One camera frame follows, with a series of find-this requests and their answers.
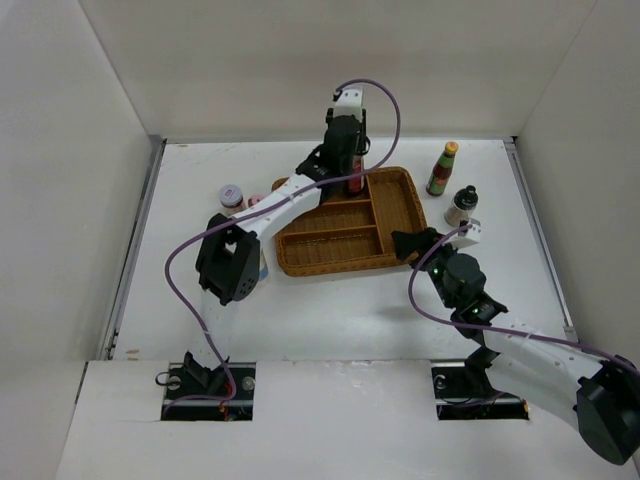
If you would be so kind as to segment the tall red-label glass bottle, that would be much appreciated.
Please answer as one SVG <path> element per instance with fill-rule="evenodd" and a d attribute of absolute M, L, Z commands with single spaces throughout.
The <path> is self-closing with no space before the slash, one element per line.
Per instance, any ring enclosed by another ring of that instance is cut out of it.
<path fill-rule="evenodd" d="M 351 160 L 351 178 L 345 184 L 345 193 L 350 197 L 356 197 L 364 190 L 364 151 L 356 152 Z"/>

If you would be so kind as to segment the pink-cap spice jar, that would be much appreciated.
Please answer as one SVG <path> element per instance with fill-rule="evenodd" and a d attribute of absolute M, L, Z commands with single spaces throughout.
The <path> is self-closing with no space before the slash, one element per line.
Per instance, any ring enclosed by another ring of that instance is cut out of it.
<path fill-rule="evenodd" d="M 249 208 L 252 208 L 253 206 L 255 206 L 256 204 L 258 204 L 259 202 L 261 202 L 264 199 L 263 195 L 260 194 L 255 194 L 252 195 L 248 201 L 247 201 L 247 205 Z"/>

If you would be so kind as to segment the silver-cap blue-label jar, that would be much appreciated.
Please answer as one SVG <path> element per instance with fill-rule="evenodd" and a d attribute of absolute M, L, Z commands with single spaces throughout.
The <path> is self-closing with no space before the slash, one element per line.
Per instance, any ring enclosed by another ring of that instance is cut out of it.
<path fill-rule="evenodd" d="M 264 281 L 267 279 L 269 275 L 269 267 L 266 261 L 266 257 L 264 254 L 264 250 L 261 249 L 260 250 L 260 258 L 259 258 L 259 276 L 258 276 L 258 280 L 259 281 Z"/>

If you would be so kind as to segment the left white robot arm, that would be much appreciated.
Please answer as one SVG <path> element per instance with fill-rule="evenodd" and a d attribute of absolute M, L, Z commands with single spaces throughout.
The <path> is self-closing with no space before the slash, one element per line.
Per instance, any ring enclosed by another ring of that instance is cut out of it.
<path fill-rule="evenodd" d="M 280 187 L 254 207 L 231 216 L 215 215 L 200 239 L 195 269 L 205 306 L 196 319 L 204 336 L 189 348 L 201 364 L 189 383 L 202 398 L 214 398 L 223 390 L 225 376 L 217 367 L 226 358 L 231 336 L 224 315 L 206 308 L 245 299 L 259 280 L 263 244 L 298 217 L 346 192 L 351 183 L 362 181 L 362 157 L 370 146 L 366 109 L 335 105 L 327 111 L 326 124 L 322 142 Z"/>

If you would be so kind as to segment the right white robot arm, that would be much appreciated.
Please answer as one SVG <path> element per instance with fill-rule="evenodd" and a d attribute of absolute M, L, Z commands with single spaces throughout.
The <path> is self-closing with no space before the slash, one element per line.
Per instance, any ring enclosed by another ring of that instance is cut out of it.
<path fill-rule="evenodd" d="M 478 344 L 463 373 L 471 393 L 493 390 L 538 406 L 611 464 L 623 465 L 638 451 L 638 369 L 621 356 L 539 333 L 487 294 L 478 261 L 462 251 L 478 243 L 478 225 L 391 237 L 396 257 L 408 260 L 414 274 L 426 273 L 450 310 L 445 325 Z"/>

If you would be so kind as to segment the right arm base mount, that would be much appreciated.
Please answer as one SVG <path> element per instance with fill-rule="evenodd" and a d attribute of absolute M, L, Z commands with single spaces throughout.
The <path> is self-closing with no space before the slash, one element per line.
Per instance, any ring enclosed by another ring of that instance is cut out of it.
<path fill-rule="evenodd" d="M 496 357 L 496 353 L 479 347 L 464 360 L 440 360 L 431 364 L 439 420 L 529 420 L 525 400 L 490 385 L 486 369 Z"/>

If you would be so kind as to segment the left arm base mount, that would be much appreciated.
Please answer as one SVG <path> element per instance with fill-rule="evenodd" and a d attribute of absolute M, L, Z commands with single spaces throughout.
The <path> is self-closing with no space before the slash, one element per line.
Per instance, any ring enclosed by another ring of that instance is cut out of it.
<path fill-rule="evenodd" d="M 256 364 L 230 363 L 232 385 L 221 366 L 200 365 L 190 352 L 181 364 L 158 373 L 155 384 L 163 390 L 160 419 L 163 421 L 234 422 L 253 419 Z"/>

